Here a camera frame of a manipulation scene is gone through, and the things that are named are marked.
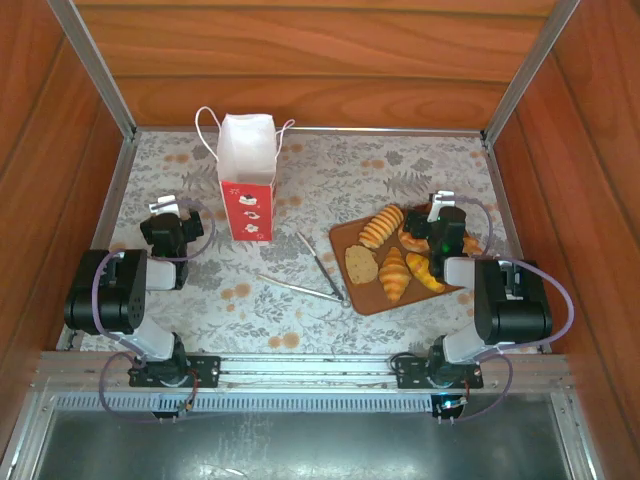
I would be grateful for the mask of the orange fake croissant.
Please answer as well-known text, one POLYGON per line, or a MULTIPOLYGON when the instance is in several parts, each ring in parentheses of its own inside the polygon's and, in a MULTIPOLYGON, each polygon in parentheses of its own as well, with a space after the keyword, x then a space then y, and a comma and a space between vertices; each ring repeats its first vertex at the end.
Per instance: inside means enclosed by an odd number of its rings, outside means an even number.
POLYGON ((378 272, 378 279, 382 284, 387 299, 396 303, 405 293, 412 278, 409 269, 397 247, 391 247, 387 252, 378 272))

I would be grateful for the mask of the red white paper bag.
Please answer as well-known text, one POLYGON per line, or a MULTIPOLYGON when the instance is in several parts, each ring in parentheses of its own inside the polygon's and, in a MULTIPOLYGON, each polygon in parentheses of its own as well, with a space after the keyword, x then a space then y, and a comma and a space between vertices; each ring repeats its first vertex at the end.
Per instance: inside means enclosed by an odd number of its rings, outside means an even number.
POLYGON ((208 106, 200 107, 194 116, 201 143, 213 156, 218 182, 232 239, 235 241, 270 242, 273 239, 277 164, 285 132, 295 125, 287 120, 278 128, 270 114, 227 114, 214 119, 218 128, 215 144, 202 133, 200 116, 208 106))

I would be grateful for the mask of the round fake bread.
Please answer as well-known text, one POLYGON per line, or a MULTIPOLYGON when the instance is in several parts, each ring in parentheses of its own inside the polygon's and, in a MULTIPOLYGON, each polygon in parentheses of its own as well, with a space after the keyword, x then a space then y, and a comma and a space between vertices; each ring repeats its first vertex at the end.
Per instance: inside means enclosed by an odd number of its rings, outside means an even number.
POLYGON ((350 281, 355 285, 370 283, 378 275, 375 254, 362 245, 353 245, 345 250, 345 267, 350 281))

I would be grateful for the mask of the brown rectangular tray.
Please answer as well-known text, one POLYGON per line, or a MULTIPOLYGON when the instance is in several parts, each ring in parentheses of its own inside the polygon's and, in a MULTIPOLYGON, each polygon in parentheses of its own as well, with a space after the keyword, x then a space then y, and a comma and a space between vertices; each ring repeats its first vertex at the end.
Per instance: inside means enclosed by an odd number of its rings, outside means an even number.
MULTIPOLYGON (((429 204, 420 205, 413 209, 402 209, 400 208, 404 214, 404 219, 406 219, 406 215, 409 210, 420 210, 428 212, 431 209, 429 204)), ((354 220, 351 222, 343 223, 340 225, 336 225, 332 227, 329 231, 329 239, 331 246, 334 251, 334 255, 338 262, 340 273, 345 281, 347 292, 351 304, 354 310, 361 315, 373 315, 377 313, 381 313, 384 311, 391 310, 393 308, 398 308, 401 306, 410 305, 419 301, 429 300, 432 298, 436 298, 439 296, 443 296, 445 294, 456 291, 458 288, 456 286, 451 286, 446 284, 443 280, 437 281, 445 285, 445 291, 443 293, 435 293, 428 290, 424 285, 422 285, 411 273, 412 278, 405 290, 405 293, 400 298, 400 300, 396 303, 391 303, 383 290, 382 284, 377 278, 370 283, 355 285, 353 284, 346 271, 345 267, 345 250, 353 245, 362 245, 358 241, 359 232, 365 226, 366 223, 372 218, 366 217, 359 220, 354 220)), ((411 253, 410 251, 403 248, 397 237, 397 230, 389 237, 389 239, 378 249, 369 249, 375 254, 375 259, 378 264, 378 272, 384 258, 391 247, 397 247, 402 254, 402 257, 406 263, 406 255, 411 253)), ((431 260, 431 249, 427 253, 420 254, 425 256, 429 260, 431 260)))

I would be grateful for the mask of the metal tongs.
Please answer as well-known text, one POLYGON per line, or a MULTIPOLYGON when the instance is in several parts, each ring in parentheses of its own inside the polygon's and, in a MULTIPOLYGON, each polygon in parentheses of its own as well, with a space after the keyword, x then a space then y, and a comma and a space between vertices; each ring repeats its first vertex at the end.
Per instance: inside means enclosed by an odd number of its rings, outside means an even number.
POLYGON ((324 265, 322 264, 316 250, 314 249, 314 247, 311 245, 311 243, 307 240, 307 238, 301 233, 301 232, 297 232, 296 233, 297 237, 299 238, 299 240, 305 245, 305 247, 308 249, 308 251, 310 252, 310 254, 312 255, 319 271, 321 272, 321 274, 323 275, 323 277, 327 280, 332 293, 328 294, 328 293, 323 293, 323 292, 319 292, 310 288, 306 288, 306 287, 302 287, 302 286, 298 286, 298 285, 293 285, 293 284, 289 284, 271 277, 268 277, 266 275, 262 275, 262 274, 258 274, 257 278, 266 282, 269 282, 273 285, 279 286, 279 287, 283 287, 285 289, 289 289, 292 290, 294 292, 298 292, 301 294, 305 294, 305 295, 309 295, 309 296, 313 296, 315 298, 319 298, 319 299, 323 299, 323 300, 328 300, 331 302, 335 302, 341 305, 342 308, 348 309, 351 307, 351 303, 350 301, 343 295, 343 293, 341 292, 341 290, 338 288, 337 284, 333 281, 333 279, 331 278, 331 275, 328 273, 327 269, 324 267, 324 265))

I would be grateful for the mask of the golden fake bread roll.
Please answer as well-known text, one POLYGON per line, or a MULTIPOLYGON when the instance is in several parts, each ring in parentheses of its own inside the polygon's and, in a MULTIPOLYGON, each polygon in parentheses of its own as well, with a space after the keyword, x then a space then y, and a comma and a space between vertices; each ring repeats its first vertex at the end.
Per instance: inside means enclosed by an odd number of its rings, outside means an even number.
POLYGON ((410 231, 405 231, 405 221, 401 223, 397 230, 398 240, 403 248, 410 252, 418 254, 427 253, 430 251, 428 242, 429 231, 420 231, 420 238, 414 237, 410 231))

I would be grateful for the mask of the yellow fake croissant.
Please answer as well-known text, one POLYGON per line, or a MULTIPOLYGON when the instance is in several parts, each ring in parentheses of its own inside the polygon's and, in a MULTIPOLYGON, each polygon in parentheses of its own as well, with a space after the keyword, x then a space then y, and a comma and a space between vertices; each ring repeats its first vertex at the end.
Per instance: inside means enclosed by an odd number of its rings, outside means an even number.
POLYGON ((428 290, 435 293, 443 293, 445 285, 438 282, 429 270, 429 260, 418 253, 408 253, 406 255, 406 264, 412 275, 428 290))

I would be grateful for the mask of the shiny metal sheet panel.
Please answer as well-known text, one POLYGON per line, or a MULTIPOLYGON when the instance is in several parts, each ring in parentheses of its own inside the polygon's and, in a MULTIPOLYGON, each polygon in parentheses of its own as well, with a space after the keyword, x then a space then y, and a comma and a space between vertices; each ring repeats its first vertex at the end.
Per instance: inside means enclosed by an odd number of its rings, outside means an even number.
POLYGON ((137 425, 58 411, 10 480, 601 480, 564 411, 516 398, 467 423, 427 414, 222 413, 137 425))

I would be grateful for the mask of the aluminium table edge rail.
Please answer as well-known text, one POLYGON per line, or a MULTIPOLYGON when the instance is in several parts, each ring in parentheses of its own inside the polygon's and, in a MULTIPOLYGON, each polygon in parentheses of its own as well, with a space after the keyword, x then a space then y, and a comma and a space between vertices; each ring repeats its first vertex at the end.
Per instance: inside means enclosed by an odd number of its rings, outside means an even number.
POLYGON ((482 260, 475 273, 475 326, 483 343, 504 351, 538 347, 552 331, 544 278, 536 264, 520 257, 521 242, 509 206, 496 155, 488 147, 489 168, 506 235, 496 260, 482 260))

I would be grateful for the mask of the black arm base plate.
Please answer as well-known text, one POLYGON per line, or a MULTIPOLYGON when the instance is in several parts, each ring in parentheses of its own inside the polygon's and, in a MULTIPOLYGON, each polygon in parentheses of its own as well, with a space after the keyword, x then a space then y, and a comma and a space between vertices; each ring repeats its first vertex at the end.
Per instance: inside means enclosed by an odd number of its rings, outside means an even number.
POLYGON ((187 355, 162 362, 148 362, 143 369, 128 371, 128 385, 134 388, 216 388, 220 377, 220 358, 187 355))
POLYGON ((440 358, 402 352, 389 359, 399 389, 481 389, 482 372, 474 364, 451 364, 440 358))

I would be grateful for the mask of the aluminium frame post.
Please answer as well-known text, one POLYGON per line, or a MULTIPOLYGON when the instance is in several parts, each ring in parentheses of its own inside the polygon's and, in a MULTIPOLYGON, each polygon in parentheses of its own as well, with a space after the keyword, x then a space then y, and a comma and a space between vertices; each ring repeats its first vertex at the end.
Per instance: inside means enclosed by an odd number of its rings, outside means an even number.
POLYGON ((47 3, 123 137, 133 139, 136 121, 75 2, 47 0, 47 3))
POLYGON ((531 50, 518 68, 500 100, 487 128, 484 130, 485 144, 492 148, 498 140, 518 103, 534 80, 538 70, 574 14, 581 0, 558 0, 544 23, 531 50))

